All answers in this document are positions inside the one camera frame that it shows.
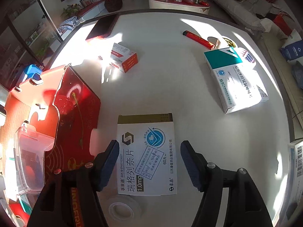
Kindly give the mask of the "teal white medicine box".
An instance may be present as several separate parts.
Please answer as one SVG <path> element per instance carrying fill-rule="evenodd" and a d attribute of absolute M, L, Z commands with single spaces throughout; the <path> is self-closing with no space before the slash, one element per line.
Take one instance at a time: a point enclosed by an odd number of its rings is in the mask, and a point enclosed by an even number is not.
<path fill-rule="evenodd" d="M 255 69 L 244 63 L 235 48 L 204 52 L 225 114 L 240 111 L 269 100 L 266 88 Z"/>

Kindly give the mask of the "red white ointment box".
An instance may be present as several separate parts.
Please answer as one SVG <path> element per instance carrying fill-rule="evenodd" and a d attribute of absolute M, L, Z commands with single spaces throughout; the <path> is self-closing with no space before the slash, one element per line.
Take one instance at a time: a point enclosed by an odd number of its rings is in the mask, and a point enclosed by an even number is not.
<path fill-rule="evenodd" d="M 126 73 L 137 63 L 138 56 L 136 52 L 133 52 L 120 44 L 113 44 L 110 54 L 111 66 Z"/>

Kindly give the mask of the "small clear tape roll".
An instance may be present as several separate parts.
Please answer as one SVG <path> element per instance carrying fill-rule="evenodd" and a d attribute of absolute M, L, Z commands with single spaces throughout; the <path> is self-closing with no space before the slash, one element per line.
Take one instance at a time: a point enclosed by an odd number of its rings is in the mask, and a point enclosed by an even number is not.
<path fill-rule="evenodd" d="M 126 195 L 118 195 L 107 201 L 108 214 L 115 221 L 131 222 L 141 218 L 142 210 L 133 198 Z"/>

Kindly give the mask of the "red cardboard fruit box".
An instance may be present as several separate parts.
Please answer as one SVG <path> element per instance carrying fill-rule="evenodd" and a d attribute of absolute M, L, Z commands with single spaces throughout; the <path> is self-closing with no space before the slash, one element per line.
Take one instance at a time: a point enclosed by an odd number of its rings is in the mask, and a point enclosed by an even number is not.
<path fill-rule="evenodd" d="M 1 143 L 14 145 L 15 132 L 24 122 L 53 137 L 54 146 L 44 155 L 46 182 L 55 170 L 76 170 L 94 160 L 90 135 L 100 107 L 100 99 L 71 66 L 45 71 L 9 92 Z"/>

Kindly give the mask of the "dark red smartphone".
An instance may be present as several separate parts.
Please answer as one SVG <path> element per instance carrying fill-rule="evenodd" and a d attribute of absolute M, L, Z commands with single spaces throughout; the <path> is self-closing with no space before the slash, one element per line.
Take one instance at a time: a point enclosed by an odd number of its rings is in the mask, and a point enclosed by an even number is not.
<path fill-rule="evenodd" d="M 107 38 L 110 36 L 118 18 L 118 14 L 110 14 L 105 17 L 101 17 L 88 34 L 86 40 L 91 40 L 95 37 Z"/>

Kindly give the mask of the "white repaglinide medicine box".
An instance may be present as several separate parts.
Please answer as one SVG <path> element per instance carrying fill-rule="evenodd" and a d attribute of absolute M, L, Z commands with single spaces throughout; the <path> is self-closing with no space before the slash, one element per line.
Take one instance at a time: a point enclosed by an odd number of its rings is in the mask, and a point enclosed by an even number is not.
<path fill-rule="evenodd" d="M 118 193 L 131 196 L 177 194 L 173 116 L 120 115 L 117 141 Z"/>

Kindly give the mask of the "blue plastic stool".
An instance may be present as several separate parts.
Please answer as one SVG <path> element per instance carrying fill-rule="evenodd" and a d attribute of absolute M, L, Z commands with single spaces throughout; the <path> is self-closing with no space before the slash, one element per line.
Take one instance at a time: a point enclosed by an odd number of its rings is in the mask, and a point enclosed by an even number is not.
<path fill-rule="evenodd" d="M 21 73 L 20 82 L 24 82 L 25 80 L 33 77 L 33 75 L 35 75 L 36 73 L 38 75 L 42 73 L 42 70 L 38 66 L 34 64 L 27 66 Z"/>

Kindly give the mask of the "clear plastic container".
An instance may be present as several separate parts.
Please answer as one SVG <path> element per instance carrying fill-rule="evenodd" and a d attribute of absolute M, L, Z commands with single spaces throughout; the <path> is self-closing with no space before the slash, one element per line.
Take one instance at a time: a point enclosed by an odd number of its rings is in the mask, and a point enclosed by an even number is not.
<path fill-rule="evenodd" d="M 38 194 L 44 187 L 44 155 L 54 146 L 54 138 L 37 132 L 24 122 L 14 135 L 14 160 L 17 191 L 22 194 Z"/>

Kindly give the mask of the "potted green plant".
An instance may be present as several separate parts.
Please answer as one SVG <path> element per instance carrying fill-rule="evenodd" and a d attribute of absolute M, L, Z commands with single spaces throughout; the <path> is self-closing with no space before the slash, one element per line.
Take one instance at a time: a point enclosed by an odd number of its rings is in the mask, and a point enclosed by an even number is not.
<path fill-rule="evenodd" d="M 76 16 L 81 11 L 81 6 L 79 4 L 68 5 L 67 8 L 63 9 L 61 18 L 68 19 Z"/>

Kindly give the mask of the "white blue-green medicine box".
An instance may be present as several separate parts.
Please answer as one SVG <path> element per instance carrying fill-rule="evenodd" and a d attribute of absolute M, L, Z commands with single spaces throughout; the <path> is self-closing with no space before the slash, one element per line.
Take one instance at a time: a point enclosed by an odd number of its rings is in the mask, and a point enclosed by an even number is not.
<path fill-rule="evenodd" d="M 302 138 L 288 145 L 288 175 L 279 226 L 286 226 L 302 198 Z"/>

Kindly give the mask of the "red lighter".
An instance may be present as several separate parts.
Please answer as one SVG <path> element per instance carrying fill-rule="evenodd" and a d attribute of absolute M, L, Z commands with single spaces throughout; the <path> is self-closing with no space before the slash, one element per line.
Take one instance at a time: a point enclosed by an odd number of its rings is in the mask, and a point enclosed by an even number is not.
<path fill-rule="evenodd" d="M 204 47 L 208 48 L 209 50 L 213 50 L 215 48 L 215 45 L 203 38 L 201 38 L 200 36 L 194 34 L 194 33 L 191 33 L 190 31 L 183 31 L 182 33 L 184 36 L 194 40 L 195 42 L 203 45 Z"/>

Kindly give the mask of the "white blue shopping bag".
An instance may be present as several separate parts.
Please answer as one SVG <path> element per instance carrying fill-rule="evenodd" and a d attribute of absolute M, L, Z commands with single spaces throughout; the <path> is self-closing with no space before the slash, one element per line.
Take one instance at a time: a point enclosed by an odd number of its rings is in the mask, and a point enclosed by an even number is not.
<path fill-rule="evenodd" d="M 280 51 L 289 64 L 294 65 L 297 62 L 303 64 L 303 41 L 296 29 L 291 32 Z"/>

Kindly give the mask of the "dark red bag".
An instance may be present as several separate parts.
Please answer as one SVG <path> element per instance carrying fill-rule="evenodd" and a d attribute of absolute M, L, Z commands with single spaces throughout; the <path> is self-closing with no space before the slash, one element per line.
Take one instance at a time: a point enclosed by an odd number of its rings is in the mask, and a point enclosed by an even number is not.
<path fill-rule="evenodd" d="M 115 12 L 122 8 L 122 0 L 104 0 L 104 6 L 108 12 Z"/>

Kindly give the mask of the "white covered long sofa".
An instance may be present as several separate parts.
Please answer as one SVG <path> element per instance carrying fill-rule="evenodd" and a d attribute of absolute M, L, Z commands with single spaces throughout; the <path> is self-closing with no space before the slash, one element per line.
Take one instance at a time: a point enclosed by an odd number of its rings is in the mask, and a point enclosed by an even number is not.
<path fill-rule="evenodd" d="M 278 11 L 266 0 L 213 0 L 235 21 L 252 31 L 277 33 L 279 27 L 269 15 Z"/>

